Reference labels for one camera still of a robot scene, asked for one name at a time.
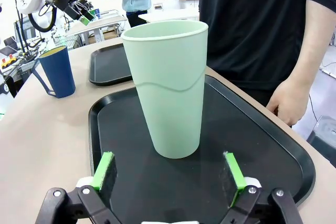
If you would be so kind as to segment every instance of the green cup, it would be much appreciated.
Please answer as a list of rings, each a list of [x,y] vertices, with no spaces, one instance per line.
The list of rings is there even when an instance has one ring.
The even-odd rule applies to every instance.
[[[208,26],[172,20],[122,34],[127,60],[156,151],[193,154],[201,134]]]

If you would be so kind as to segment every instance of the hand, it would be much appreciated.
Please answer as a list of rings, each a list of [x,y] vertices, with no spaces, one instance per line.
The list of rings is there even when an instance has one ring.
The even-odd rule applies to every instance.
[[[289,126],[295,125],[307,110],[310,87],[288,78],[274,91],[266,108]]]

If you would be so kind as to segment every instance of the screw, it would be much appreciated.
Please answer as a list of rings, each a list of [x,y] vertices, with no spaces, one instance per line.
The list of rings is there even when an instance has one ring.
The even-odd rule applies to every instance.
[[[278,191],[277,191],[277,195],[278,195],[279,197],[282,197],[282,196],[284,195],[284,191],[283,191],[283,190],[278,190]]]
[[[248,190],[248,192],[249,192],[250,194],[255,194],[255,193],[257,192],[257,189],[256,189],[255,187],[251,187],[251,188]]]
[[[57,190],[57,191],[54,191],[54,196],[55,197],[59,197],[61,195],[61,191]]]
[[[89,188],[85,188],[85,189],[83,189],[82,193],[89,194],[90,193],[90,189]]]

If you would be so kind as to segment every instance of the black tray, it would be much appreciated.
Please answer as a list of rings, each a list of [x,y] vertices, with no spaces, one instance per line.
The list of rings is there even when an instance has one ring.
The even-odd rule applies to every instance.
[[[123,44],[104,47],[91,54],[89,69],[91,83],[110,86],[131,80],[131,70]]]
[[[297,204],[311,193],[314,164],[297,142],[216,79],[206,76],[204,93],[200,147],[177,160],[154,150],[135,88],[91,108],[92,173],[102,152],[115,153],[118,178],[110,202],[123,224],[218,224],[228,208],[219,179],[223,151],[233,152],[244,176],[257,178],[266,191],[288,189]]]

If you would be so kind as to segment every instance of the black shirt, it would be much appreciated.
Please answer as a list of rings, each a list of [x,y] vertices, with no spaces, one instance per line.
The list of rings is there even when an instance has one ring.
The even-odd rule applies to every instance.
[[[336,12],[336,0],[313,0]],[[207,65],[241,88],[274,90],[292,72],[306,0],[200,0],[209,25]]]

